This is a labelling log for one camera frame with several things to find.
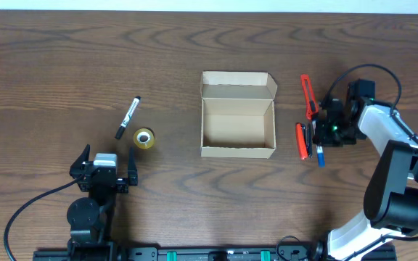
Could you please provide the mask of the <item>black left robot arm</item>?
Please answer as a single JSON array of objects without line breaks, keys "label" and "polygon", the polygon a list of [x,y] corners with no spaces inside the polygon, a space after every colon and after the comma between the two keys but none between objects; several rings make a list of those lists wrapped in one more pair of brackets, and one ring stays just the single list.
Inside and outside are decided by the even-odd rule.
[{"label": "black left robot arm", "polygon": [[118,176],[118,156],[98,153],[91,161],[90,146],[70,166],[70,176],[82,192],[67,210],[70,224],[69,260],[127,260],[127,251],[112,240],[112,219],[118,194],[138,184],[134,150],[129,149],[127,176]]}]

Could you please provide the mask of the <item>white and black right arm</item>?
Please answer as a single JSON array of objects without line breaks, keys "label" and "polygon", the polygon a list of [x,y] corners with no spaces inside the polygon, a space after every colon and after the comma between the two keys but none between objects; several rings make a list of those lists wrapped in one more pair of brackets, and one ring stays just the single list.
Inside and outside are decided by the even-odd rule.
[{"label": "white and black right arm", "polygon": [[392,241],[418,241],[418,135],[394,104],[368,96],[321,103],[315,141],[342,146],[369,139],[380,159],[366,188],[363,209],[331,230],[311,250],[312,260],[396,260]]}]

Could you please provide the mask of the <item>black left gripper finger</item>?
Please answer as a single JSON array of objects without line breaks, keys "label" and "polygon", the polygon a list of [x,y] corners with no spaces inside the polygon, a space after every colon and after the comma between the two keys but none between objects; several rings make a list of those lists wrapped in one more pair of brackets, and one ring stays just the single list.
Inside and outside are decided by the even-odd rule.
[{"label": "black left gripper finger", "polygon": [[128,153],[128,168],[127,168],[128,184],[130,186],[138,185],[138,172],[134,157],[134,148],[131,147]]},{"label": "black left gripper finger", "polygon": [[69,174],[71,177],[79,177],[83,174],[85,170],[85,165],[89,161],[89,154],[90,154],[90,145],[87,144],[84,150],[82,151],[82,153],[70,166]]}]

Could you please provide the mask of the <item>blue capped marker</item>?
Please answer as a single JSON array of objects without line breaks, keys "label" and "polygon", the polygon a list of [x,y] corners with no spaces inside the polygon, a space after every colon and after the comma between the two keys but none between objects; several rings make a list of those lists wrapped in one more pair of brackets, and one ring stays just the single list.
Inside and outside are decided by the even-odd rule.
[{"label": "blue capped marker", "polygon": [[312,127],[313,127],[313,144],[316,147],[316,155],[317,155],[317,160],[318,160],[318,165],[320,168],[325,167],[325,160],[324,160],[324,151],[323,151],[323,147],[319,144],[318,138],[316,137],[317,134],[317,130],[316,130],[316,120],[313,120],[312,122]]}]

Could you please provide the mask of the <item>orange utility knife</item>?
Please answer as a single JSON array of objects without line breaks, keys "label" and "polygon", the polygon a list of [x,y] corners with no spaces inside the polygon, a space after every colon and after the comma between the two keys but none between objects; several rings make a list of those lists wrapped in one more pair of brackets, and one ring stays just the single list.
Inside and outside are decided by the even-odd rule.
[{"label": "orange utility knife", "polygon": [[300,82],[306,101],[306,118],[312,121],[319,113],[319,105],[316,102],[309,76],[307,74],[302,74],[300,76]]}]

